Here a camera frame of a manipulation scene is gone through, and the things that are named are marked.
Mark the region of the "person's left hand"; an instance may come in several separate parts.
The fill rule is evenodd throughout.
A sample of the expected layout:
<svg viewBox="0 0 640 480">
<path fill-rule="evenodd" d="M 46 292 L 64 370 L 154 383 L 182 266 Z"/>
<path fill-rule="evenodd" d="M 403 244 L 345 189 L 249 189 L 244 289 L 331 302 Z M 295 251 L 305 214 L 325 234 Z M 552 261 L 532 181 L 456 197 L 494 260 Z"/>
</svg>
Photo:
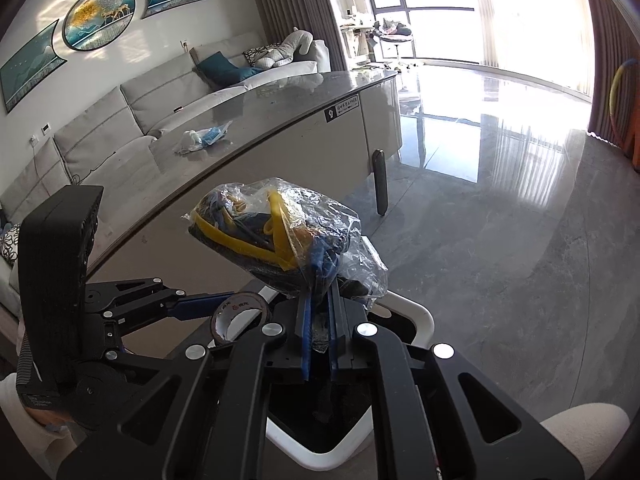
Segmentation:
<svg viewBox="0 0 640 480">
<path fill-rule="evenodd" d="M 64 428 L 68 427 L 72 420 L 70 415 L 65 412 L 36 410 L 35 408 L 29 408 L 28 406 L 25 406 L 24 410 L 37 424 L 51 432 L 62 431 Z"/>
</svg>

